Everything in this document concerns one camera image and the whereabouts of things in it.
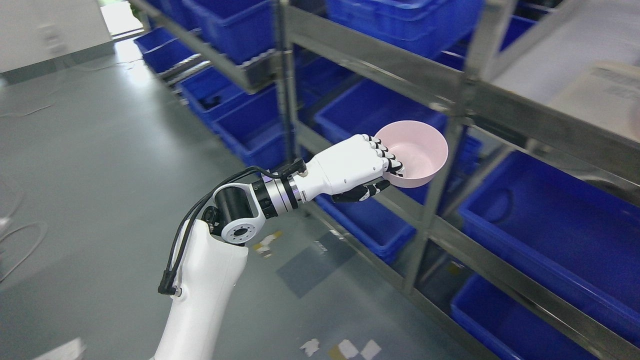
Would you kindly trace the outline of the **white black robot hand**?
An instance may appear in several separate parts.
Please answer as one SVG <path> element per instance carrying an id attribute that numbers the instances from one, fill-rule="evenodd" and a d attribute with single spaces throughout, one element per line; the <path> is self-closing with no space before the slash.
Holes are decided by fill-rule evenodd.
<path id="1" fill-rule="evenodd" d="M 305 203 L 320 194 L 334 202 L 363 202 L 390 186 L 385 173 L 403 177 L 405 167 L 381 139 L 355 134 L 314 155 L 306 172 L 291 180 Z"/>

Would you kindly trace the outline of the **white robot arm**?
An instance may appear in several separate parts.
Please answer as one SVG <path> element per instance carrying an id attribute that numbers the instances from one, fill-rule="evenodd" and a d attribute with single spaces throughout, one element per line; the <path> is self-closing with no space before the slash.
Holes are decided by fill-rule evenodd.
<path id="1" fill-rule="evenodd" d="M 172 300 L 154 360 L 210 360 L 231 294 L 249 257 L 246 243 L 267 219 L 294 210 L 294 175 L 302 158 L 279 172 L 249 166 L 225 178 L 182 218 L 158 285 Z"/>

